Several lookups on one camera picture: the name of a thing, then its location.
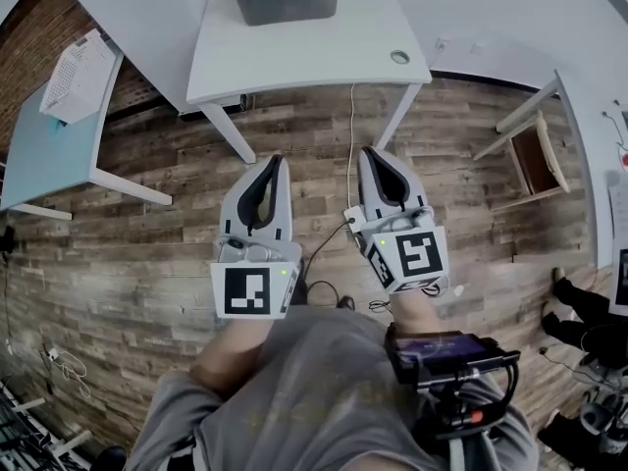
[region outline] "table top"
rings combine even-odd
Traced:
[[[108,41],[107,45],[116,54],[116,61],[99,112],[67,126],[40,113],[47,82],[22,105],[9,148],[0,210],[89,181],[124,57],[113,42]]]
[[[603,99],[573,75],[556,72],[558,93],[565,107],[569,126],[576,136],[581,160],[583,182],[589,210],[589,234],[595,260],[599,268],[613,263],[613,227],[608,186],[625,173],[621,164],[618,143],[628,143],[628,129],[621,108],[611,99]],[[604,117],[606,111],[612,120]]]
[[[393,61],[394,50],[410,62]],[[396,0],[339,0],[329,19],[265,26],[248,26],[236,0],[209,0],[187,101],[305,85],[431,80]]]

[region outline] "gray shirt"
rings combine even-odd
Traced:
[[[414,442],[417,403],[431,405],[401,386],[383,348],[385,328],[343,309],[295,306],[273,326],[256,371],[223,401],[185,373],[160,380],[127,469],[156,470],[184,441],[194,445],[197,470],[341,470],[376,453],[409,469],[445,471],[447,456]],[[502,398],[492,379],[467,383],[478,403]],[[538,450],[514,406],[492,445],[465,441],[467,469],[536,470]]]

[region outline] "gray sleeve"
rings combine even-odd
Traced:
[[[222,403],[215,393],[195,383],[186,372],[164,375],[159,380],[126,469],[157,469]]]
[[[503,392],[493,377],[484,375],[477,381],[465,384],[461,397],[485,404],[499,401],[503,398]],[[498,429],[500,436],[493,440],[493,444],[501,469],[536,471],[539,466],[539,449],[521,410],[510,403]]]

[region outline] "brick wall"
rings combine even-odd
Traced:
[[[49,79],[63,50],[95,27],[77,0],[21,0],[0,26],[0,159],[8,153],[24,100]],[[125,60],[109,112],[157,96]]]

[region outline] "white table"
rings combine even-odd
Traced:
[[[401,65],[391,53],[410,58]],[[187,102],[197,105],[247,163],[255,154],[220,98],[285,87],[342,83],[408,85],[377,141],[383,148],[421,84],[432,81],[396,0],[339,0],[326,20],[247,26],[236,0],[209,0],[196,43]]]
[[[11,138],[0,210],[12,209],[58,220],[72,220],[71,213],[25,203],[84,183],[99,184],[157,204],[172,204],[170,195],[96,167],[107,107],[124,58],[113,42],[109,41],[107,45],[115,52],[116,61],[97,113],[66,126],[53,117],[41,114],[39,105],[46,84],[22,105]]]
[[[621,137],[612,120],[603,116],[602,112],[606,111],[615,120],[624,141],[628,143],[628,129],[620,107],[612,100],[597,95],[594,89],[583,85],[572,74],[556,71],[548,85],[497,124],[497,131],[504,132],[530,117],[541,103],[556,93],[562,101],[580,157],[592,254],[598,268],[606,267],[613,263],[613,224],[608,185],[615,181],[617,173],[624,173],[624,170],[618,147]]]

